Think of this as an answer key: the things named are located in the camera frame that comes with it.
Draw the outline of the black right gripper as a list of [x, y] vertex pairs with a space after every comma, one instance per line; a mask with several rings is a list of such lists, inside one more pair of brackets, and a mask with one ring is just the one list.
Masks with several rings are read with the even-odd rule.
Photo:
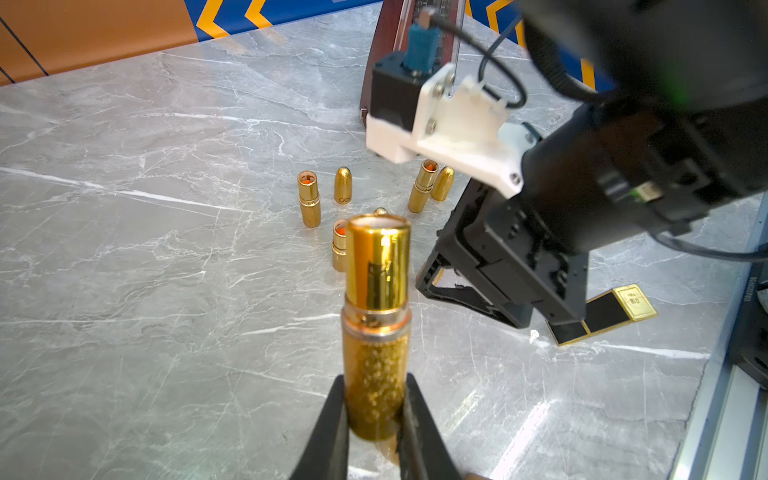
[[470, 180], [416, 276], [426, 298], [516, 329], [538, 311], [553, 325], [586, 317], [588, 256], [570, 255], [516, 198]]

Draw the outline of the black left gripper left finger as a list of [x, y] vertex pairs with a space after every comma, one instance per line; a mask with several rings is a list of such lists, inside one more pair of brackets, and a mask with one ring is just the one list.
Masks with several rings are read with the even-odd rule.
[[344, 377], [335, 378], [290, 480], [346, 480], [349, 424]]

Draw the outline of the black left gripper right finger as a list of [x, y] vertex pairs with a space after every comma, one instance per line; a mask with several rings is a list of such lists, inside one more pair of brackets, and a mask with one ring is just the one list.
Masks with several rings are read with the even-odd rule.
[[413, 374], [406, 376], [400, 432], [397, 437], [400, 478], [459, 480], [456, 468]]

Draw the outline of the gold bullet lipstick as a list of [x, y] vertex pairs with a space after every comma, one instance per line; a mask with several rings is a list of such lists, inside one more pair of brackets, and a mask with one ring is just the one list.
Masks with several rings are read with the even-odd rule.
[[303, 224], [308, 228], [318, 227], [322, 215], [317, 175], [309, 170], [302, 171], [297, 176], [297, 182]]
[[400, 428], [412, 318], [410, 236], [409, 221], [391, 214], [358, 215], [346, 225], [344, 402], [351, 430], [368, 441]]
[[346, 219], [339, 219], [333, 224], [332, 254], [333, 267], [338, 272], [345, 272], [346, 260]]
[[439, 165], [434, 160], [426, 159], [421, 163], [408, 201], [410, 212], [420, 213], [423, 211], [434, 188], [438, 172]]

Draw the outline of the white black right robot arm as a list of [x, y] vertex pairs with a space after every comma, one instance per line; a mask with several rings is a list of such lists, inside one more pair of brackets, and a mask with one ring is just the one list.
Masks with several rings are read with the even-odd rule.
[[638, 234], [683, 253], [709, 212], [767, 188], [763, 1], [520, 1], [534, 65], [579, 102], [503, 199], [467, 184], [417, 290], [516, 328], [586, 315], [593, 250]]

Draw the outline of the black gold square lipstick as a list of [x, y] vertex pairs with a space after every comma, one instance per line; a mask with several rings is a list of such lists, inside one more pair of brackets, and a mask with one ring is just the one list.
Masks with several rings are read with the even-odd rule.
[[549, 324], [558, 346], [576, 343], [627, 324], [654, 318], [658, 312], [637, 284], [613, 288], [586, 304], [586, 317], [564, 325]]

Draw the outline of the dark red wooden metronome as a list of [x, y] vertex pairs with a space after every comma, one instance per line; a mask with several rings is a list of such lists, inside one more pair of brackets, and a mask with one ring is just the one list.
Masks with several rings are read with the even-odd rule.
[[409, 44], [409, 28], [418, 22], [425, 7], [434, 7], [439, 13], [461, 27], [466, 14], [471, 15], [466, 0], [384, 0], [371, 43], [360, 97], [360, 119], [366, 126], [371, 103], [372, 75], [375, 63], [391, 52], [405, 52]]

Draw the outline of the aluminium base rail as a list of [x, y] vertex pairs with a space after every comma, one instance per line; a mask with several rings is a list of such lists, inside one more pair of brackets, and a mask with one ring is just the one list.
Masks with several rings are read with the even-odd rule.
[[705, 292], [717, 306], [714, 343], [703, 368], [672, 479], [764, 479], [767, 476], [767, 390], [753, 361], [736, 348], [761, 309], [766, 265], [708, 260]]

